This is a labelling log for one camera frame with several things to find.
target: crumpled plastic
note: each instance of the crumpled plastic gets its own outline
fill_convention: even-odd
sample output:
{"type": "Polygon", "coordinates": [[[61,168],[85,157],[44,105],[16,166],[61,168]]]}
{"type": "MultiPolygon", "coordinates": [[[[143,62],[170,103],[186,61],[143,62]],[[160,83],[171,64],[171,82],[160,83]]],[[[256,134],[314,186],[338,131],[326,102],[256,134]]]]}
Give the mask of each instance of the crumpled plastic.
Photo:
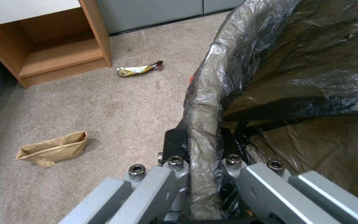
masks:
{"type": "Polygon", "coordinates": [[[264,50],[273,47],[297,3],[245,1],[228,14],[194,74],[183,115],[189,132],[193,219],[223,217],[219,190],[225,170],[218,155],[223,108],[250,82],[264,50]]]}
{"type": "Polygon", "coordinates": [[[219,28],[184,108],[192,218],[227,218],[224,110],[240,123],[358,115],[358,1],[244,1],[219,28]]]}

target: carpet floor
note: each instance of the carpet floor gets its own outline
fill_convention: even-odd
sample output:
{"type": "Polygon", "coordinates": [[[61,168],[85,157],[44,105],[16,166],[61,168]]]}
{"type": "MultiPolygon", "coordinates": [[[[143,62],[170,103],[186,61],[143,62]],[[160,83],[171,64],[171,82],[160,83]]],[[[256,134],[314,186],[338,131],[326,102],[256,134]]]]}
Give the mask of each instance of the carpet floor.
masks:
{"type": "Polygon", "coordinates": [[[111,37],[112,68],[0,96],[0,223],[58,223],[105,177],[157,164],[164,134],[182,118],[189,78],[226,13],[111,37]],[[116,68],[163,60],[162,71],[120,78],[116,68]],[[19,147],[85,130],[77,158],[42,168],[16,161],[19,147]]]}

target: wooden desk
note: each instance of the wooden desk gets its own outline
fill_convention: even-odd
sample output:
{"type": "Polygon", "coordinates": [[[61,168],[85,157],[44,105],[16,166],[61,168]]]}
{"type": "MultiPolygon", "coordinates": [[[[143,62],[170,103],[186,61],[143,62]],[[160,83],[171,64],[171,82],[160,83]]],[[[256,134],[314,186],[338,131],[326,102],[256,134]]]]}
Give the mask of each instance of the wooden desk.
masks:
{"type": "Polygon", "coordinates": [[[0,24],[0,61],[24,88],[111,67],[97,3],[78,1],[81,7],[0,24]]]}

